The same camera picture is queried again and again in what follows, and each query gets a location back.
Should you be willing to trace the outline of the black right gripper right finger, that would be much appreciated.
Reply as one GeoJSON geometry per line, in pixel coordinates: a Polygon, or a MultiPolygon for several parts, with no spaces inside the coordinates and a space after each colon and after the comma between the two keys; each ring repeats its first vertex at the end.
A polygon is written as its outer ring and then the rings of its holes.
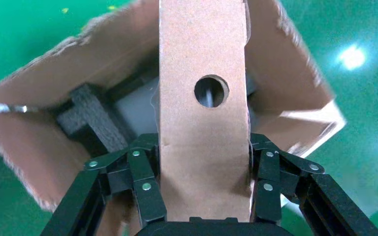
{"type": "Polygon", "coordinates": [[[318,163],[251,134],[251,222],[277,226],[281,196],[297,204],[316,236],[378,236],[378,228],[318,163]]]}

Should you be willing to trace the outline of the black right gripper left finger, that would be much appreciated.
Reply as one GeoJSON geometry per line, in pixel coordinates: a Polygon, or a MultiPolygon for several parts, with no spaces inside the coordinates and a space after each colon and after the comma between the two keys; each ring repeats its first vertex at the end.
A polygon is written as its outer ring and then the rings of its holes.
{"type": "Polygon", "coordinates": [[[42,235],[96,235],[108,202],[124,193],[137,204],[142,228],[165,222],[159,177],[157,133],[142,134],[120,151],[93,158],[73,181],[42,235]]]}

